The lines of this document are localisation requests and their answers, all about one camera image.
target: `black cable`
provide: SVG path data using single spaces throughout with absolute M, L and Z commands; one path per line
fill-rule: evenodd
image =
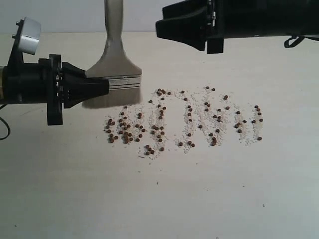
M 0 106 L 0 110 L 2 110 L 4 107 L 6 107 L 7 105 L 2 105 L 2 106 Z M 6 139 L 6 138 L 8 138 L 9 136 L 10 136 L 10 134 L 11 134 L 11 129 L 10 129 L 10 126 L 9 126 L 9 124 L 3 119 L 3 118 L 1 118 L 0 117 L 0 121 L 5 125 L 5 127 L 7 128 L 7 130 L 8 130 L 8 134 L 5 136 L 5 137 L 3 137 L 3 138 L 0 138 L 0 141 L 1 140 L 4 140 L 4 139 Z

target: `tabletop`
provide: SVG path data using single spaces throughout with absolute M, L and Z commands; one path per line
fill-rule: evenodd
M 140 104 L 78 104 L 61 126 L 47 126 L 45 104 L 2 109 L 12 133 L 0 141 L 0 238 L 318 238 L 319 45 L 288 50 L 286 39 L 226 40 L 207 55 L 124 33 L 143 70 Z M 0 35 L 0 65 L 12 43 Z M 61 54 L 88 69 L 104 44 L 103 33 L 42 34 L 25 61 Z

